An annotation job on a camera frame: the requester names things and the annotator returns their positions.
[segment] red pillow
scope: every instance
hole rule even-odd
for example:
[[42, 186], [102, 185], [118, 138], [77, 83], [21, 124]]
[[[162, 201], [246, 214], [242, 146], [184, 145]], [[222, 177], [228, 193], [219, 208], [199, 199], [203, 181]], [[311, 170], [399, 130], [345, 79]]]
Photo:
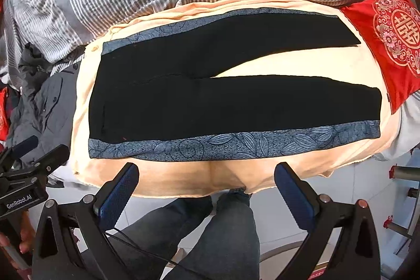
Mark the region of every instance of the red pillow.
[[0, 140], [5, 141], [9, 133], [9, 121], [6, 116], [7, 87], [0, 91]]
[[420, 89], [420, 13], [410, 0], [365, 0], [340, 9], [375, 56], [392, 114]]

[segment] gray jeans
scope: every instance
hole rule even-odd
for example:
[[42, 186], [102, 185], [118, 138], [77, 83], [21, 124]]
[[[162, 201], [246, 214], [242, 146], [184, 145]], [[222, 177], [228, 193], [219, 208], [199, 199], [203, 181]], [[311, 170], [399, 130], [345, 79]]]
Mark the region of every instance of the gray jeans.
[[[210, 196], [178, 198], [153, 210], [123, 230], [143, 250], [170, 260], [182, 238], [190, 234], [211, 213]], [[111, 243], [138, 280], [159, 280], [166, 262], [139, 253], [118, 241]], [[87, 268], [99, 278], [89, 251], [82, 257]], [[197, 245], [180, 262], [184, 267], [213, 280], [259, 280], [260, 242], [249, 198], [240, 193], [223, 194], [217, 214], [205, 228]], [[201, 280], [175, 267], [165, 280]]]

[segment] beige fabric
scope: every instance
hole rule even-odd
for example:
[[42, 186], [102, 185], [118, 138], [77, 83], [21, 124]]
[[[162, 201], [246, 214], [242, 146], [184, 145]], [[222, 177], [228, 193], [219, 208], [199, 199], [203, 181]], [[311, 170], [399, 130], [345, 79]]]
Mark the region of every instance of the beige fabric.
[[[102, 44], [124, 38], [139, 31], [180, 20], [221, 14], [241, 8], [275, 7], [320, 12], [339, 16], [362, 44], [346, 48], [313, 49], [273, 54], [234, 67], [219, 76], [234, 75], [304, 75], [323, 76], [348, 83], [377, 87], [382, 92], [381, 137], [367, 139], [324, 151], [295, 156], [206, 162], [149, 162], [133, 158], [91, 160], [88, 154], [88, 107]], [[270, 100], [261, 106], [270, 106]], [[204, 196], [212, 192], [246, 186], [248, 192], [273, 187], [273, 172], [279, 162], [288, 162], [301, 177], [330, 175], [343, 165], [364, 160], [388, 148], [396, 136], [400, 113], [391, 115], [381, 70], [356, 29], [337, 9], [303, 0], [223, 0], [194, 3], [134, 19], [129, 24], [112, 27], [102, 38], [86, 47], [86, 57], [77, 79], [77, 103], [73, 122], [71, 165], [76, 177], [88, 184], [101, 186], [112, 179], [126, 162], [140, 170], [136, 196], [175, 197]]]

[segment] metal bolt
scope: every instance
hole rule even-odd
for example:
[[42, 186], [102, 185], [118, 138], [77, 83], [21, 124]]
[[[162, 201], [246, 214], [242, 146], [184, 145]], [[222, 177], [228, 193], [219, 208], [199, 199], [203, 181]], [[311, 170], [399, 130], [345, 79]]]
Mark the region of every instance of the metal bolt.
[[321, 202], [328, 203], [331, 200], [331, 197], [322, 193], [319, 195], [319, 199], [321, 200]]
[[83, 197], [83, 202], [86, 204], [92, 203], [93, 202], [93, 195], [86, 195], [85, 197]]
[[45, 202], [45, 207], [47, 207], [47, 208], [51, 208], [51, 207], [53, 207], [53, 206], [55, 206], [55, 200], [53, 200], [53, 199], [49, 199], [49, 200], [47, 200], [47, 201]]
[[367, 207], [368, 207], [368, 203], [367, 203], [364, 199], [359, 199], [359, 200], [358, 200], [358, 204], [359, 204], [362, 208], [367, 208]]

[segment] finger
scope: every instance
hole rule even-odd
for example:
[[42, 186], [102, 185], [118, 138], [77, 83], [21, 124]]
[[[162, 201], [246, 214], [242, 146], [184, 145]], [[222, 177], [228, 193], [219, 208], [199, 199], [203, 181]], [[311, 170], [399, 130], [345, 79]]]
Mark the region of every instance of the finger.
[[19, 250], [22, 254], [27, 253], [32, 249], [32, 239], [26, 240], [19, 245]]
[[10, 245], [9, 239], [5, 235], [0, 234], [0, 246], [1, 247], [6, 247], [6, 246], [9, 246], [9, 245]]
[[35, 236], [34, 227], [32, 227], [31, 221], [29, 220], [28, 212], [24, 212], [22, 215], [22, 230], [26, 230], [25, 233]]
[[26, 227], [22, 227], [22, 229], [20, 230], [20, 239], [22, 241], [26, 241], [30, 238], [32, 238], [32, 232], [28, 230]]

